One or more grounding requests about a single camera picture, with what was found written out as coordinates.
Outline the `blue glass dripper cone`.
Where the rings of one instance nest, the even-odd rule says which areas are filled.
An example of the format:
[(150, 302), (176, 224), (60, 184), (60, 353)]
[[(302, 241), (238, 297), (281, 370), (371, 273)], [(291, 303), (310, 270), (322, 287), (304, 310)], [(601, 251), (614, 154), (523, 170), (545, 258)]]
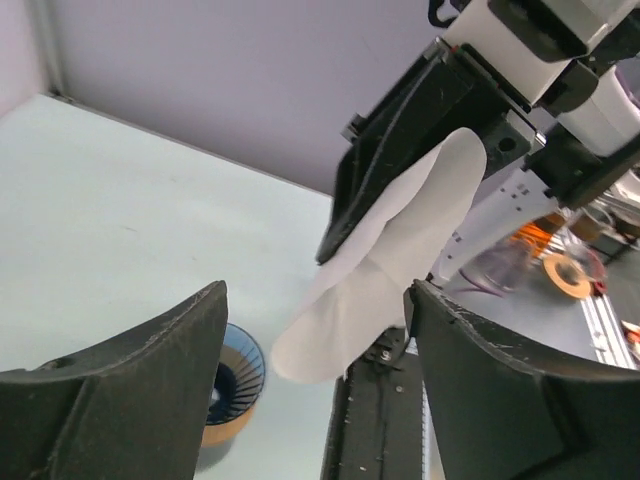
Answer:
[(224, 425), (247, 413), (261, 396), (265, 381), (260, 345), (243, 328), (227, 324), (206, 425)]

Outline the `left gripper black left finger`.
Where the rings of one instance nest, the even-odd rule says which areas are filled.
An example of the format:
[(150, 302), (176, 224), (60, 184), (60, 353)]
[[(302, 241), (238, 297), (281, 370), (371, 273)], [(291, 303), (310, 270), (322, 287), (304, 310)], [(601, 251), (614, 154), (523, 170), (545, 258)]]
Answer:
[(227, 319), (215, 281), (101, 343), (2, 372), (2, 478), (193, 478)]

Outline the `single white paper filter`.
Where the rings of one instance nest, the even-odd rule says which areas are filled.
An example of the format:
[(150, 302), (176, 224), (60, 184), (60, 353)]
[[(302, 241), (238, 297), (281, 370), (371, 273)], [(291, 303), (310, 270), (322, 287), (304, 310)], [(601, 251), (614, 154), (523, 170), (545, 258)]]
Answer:
[(305, 384), (334, 379), (387, 328), (402, 326), (405, 290), (464, 220), (485, 166), (481, 140), (460, 128), (393, 180), (320, 267), (273, 345), (275, 372)]

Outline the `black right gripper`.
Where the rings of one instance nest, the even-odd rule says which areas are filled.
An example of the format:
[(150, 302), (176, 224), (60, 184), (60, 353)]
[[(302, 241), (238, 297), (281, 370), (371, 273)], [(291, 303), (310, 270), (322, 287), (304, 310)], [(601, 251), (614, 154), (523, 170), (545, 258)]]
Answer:
[(470, 46), (435, 40), (368, 115), (346, 127), (351, 146), (338, 165), (316, 262), (328, 262), (391, 182), (452, 131), (468, 128), (480, 137), (487, 176), (525, 155), (535, 133), (525, 121), (530, 110)]

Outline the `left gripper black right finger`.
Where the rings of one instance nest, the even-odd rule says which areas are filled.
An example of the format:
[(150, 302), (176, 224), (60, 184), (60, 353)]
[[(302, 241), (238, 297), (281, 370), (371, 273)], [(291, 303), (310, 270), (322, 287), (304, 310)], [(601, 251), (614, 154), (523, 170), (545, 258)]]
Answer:
[(637, 371), (529, 339), (422, 280), (405, 298), (446, 478), (638, 477)]

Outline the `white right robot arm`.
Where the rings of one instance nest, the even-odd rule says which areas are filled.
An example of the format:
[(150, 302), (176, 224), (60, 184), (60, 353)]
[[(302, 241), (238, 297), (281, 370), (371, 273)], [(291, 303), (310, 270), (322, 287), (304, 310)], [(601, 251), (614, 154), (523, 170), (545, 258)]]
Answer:
[(421, 191), (430, 258), (387, 266), (448, 278), (491, 243), (555, 206), (588, 203), (639, 158), (639, 110), (615, 75), (637, 39), (539, 58), (513, 35), (436, 38), (345, 134), (331, 219), (316, 259), (328, 290), (370, 259)]

